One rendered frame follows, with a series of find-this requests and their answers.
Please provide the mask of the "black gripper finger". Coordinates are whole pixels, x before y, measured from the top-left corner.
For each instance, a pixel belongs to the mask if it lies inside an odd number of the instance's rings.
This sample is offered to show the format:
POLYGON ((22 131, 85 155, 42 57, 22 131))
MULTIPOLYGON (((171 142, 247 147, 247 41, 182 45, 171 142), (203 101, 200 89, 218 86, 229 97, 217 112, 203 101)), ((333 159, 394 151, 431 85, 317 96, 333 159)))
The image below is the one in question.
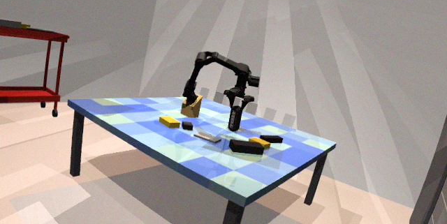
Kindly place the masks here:
POLYGON ((233 103, 234 103, 234 100, 235 100, 235 97, 233 97, 233 96, 227 96, 228 97, 228 99, 229 99, 229 101, 230 101, 230 108, 232 108, 232 106, 233 106, 233 103))
POLYGON ((248 101, 242 100, 242 107, 240 111, 243 111, 243 109, 245 108, 245 106, 247 105, 248 101))

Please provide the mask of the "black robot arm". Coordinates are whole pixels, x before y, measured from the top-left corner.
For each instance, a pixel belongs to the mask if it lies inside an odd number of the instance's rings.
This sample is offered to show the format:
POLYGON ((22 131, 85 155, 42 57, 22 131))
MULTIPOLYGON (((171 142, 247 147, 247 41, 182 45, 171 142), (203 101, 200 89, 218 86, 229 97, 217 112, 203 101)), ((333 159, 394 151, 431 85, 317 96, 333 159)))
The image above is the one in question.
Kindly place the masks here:
MULTIPOLYGON (((195 60, 191 77, 187 80, 182 94, 183 97, 186 97, 187 102, 194 103, 194 101, 197 99, 198 96, 194 93, 194 90, 197 85, 196 78, 198 76, 198 73, 203 66, 208 65, 212 62, 217 62, 218 64, 221 64, 222 66, 233 70, 235 72, 235 75, 237 75, 237 84, 246 85, 246 83, 248 82, 247 84, 249 86, 259 86, 260 77, 251 75, 251 71, 248 65, 244 63, 234 62, 217 52, 199 52, 195 60), (210 57, 207 58, 208 56, 210 57)), ((233 97, 242 95, 242 87, 239 88, 237 86, 229 89, 229 95, 233 97)))

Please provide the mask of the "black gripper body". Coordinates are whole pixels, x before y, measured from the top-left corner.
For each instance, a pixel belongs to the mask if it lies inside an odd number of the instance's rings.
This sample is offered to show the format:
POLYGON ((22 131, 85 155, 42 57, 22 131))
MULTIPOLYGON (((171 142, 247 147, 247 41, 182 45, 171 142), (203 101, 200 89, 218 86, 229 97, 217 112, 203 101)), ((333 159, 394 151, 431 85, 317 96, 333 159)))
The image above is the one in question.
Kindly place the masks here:
MULTIPOLYGON (((237 84, 236 83, 235 86, 237 86, 239 88, 242 87, 242 95, 241 96, 237 96, 237 97, 243 98, 245 101, 248 101, 248 102, 254 102, 254 97, 253 96, 244 96, 245 95, 244 91, 247 88, 246 85, 242 85, 242 84, 237 84)), ((223 94, 231 97, 231 95, 229 95, 229 90, 225 90, 223 94)))

